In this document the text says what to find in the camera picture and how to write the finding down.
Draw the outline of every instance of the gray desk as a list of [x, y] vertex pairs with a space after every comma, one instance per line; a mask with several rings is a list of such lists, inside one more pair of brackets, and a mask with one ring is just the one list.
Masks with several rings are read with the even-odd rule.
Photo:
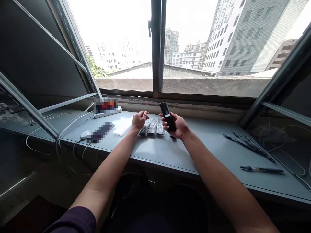
[[[61, 109], [52, 111], [54, 116], [68, 111], [71, 111], [72, 114], [60, 116], [59, 118], [51, 120], [52, 125], [57, 130], [60, 131], [65, 128], [70, 123], [70, 120], [81, 111]], [[62, 141], [73, 144], [79, 140], [82, 132], [87, 130], [90, 130], [91, 132], [95, 131], [103, 122], [113, 122], [115, 126], [112, 131], [114, 131], [115, 129], [121, 127], [123, 120], [131, 118], [134, 114], [134, 112], [122, 112], [98, 119], [92, 118], [82, 126], [78, 127], [89, 116], [84, 117], [79, 122], [75, 123], [71, 129], [69, 129]], [[153, 114], [150, 114], [149, 116], [150, 118], [160, 118], [159, 116]], [[241, 136], [249, 136], [237, 124], [191, 118], [186, 118], [185, 120], [189, 127], [195, 132], [195, 134], [213, 153], [213, 155], [219, 159], [246, 187], [252, 190], [260, 191], [264, 194], [271, 194], [311, 204], [311, 193], [287, 171], [283, 174], [269, 174], [246, 172], [239, 168], [241, 165], [273, 167], [280, 169], [283, 167], [279, 164], [273, 164], [268, 159], [257, 155], [222, 136], [222, 134], [233, 136], [232, 132], [236, 132]], [[5, 128], [11, 128], [11, 130], [25, 134], [29, 134], [36, 129], [32, 128], [28, 130], [27, 128], [30, 128], [29, 126], [21, 126], [16, 123], [6, 123]], [[112, 131], [99, 143], [92, 143], [89, 147], [111, 152], [122, 140], [122, 137], [115, 135]], [[38, 130], [35, 132], [34, 136], [52, 140], [51, 137], [43, 130]], [[82, 141], [79, 144], [87, 145], [87, 142]], [[137, 136], [137, 142], [133, 148], [131, 158], [198, 175], [198, 171], [182, 142], [180, 140], [172, 140], [168, 133], [164, 137]]]

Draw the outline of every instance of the tree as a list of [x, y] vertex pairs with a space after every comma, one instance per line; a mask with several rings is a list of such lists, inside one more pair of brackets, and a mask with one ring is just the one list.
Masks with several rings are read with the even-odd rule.
[[95, 63], [93, 63], [90, 55], [87, 54], [86, 57], [95, 78], [109, 77], [108, 72], [106, 72], [103, 68], [96, 65]]

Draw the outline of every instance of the black remote control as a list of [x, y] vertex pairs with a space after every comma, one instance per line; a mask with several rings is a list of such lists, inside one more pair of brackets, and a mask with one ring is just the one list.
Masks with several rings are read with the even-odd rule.
[[167, 122], [167, 125], [169, 126], [168, 131], [176, 131], [176, 126], [171, 116], [171, 112], [169, 111], [167, 102], [160, 103], [160, 108], [161, 108], [163, 117], [165, 121]]

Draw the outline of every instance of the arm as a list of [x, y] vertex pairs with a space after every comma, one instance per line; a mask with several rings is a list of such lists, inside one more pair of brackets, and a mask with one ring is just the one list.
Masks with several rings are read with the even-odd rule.
[[146, 119], [149, 118], [148, 113], [141, 111], [133, 116], [132, 127], [127, 135], [99, 166], [70, 208], [86, 207], [94, 214], [98, 222], [129, 160], [136, 136]]
[[[245, 186], [204, 146], [188, 128], [184, 119], [171, 113], [176, 131], [169, 132], [182, 140], [204, 184], [219, 207], [230, 219], [236, 232], [278, 232], [269, 217]], [[163, 128], [168, 130], [167, 122]]]

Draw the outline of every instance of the sky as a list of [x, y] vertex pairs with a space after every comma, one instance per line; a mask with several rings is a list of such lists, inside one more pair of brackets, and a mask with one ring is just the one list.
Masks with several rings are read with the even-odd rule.
[[[97, 42], [137, 43], [143, 61], [152, 60], [148, 35], [151, 0], [68, 0], [86, 45]], [[166, 28], [179, 32], [179, 52], [189, 43], [206, 42], [217, 0], [167, 0]], [[311, 21], [311, 1], [285, 39], [298, 39]]]

